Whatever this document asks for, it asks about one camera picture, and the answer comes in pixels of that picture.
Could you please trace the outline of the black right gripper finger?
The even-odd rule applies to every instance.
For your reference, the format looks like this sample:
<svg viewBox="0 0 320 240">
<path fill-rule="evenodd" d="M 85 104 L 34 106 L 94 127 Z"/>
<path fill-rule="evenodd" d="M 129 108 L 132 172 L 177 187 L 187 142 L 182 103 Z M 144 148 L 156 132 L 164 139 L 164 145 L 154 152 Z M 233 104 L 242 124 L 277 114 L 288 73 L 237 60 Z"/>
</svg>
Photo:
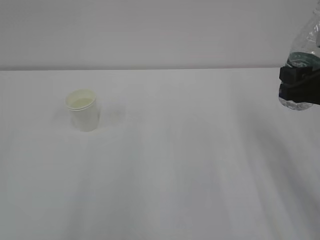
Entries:
<svg viewBox="0 0 320 240">
<path fill-rule="evenodd" d="M 298 86 L 280 84 L 279 97 L 295 103 L 320 104 L 320 77 L 312 77 Z"/>
<path fill-rule="evenodd" d="M 287 87 L 298 87 L 320 78 L 320 70 L 312 66 L 280 68 L 279 79 Z"/>
</svg>

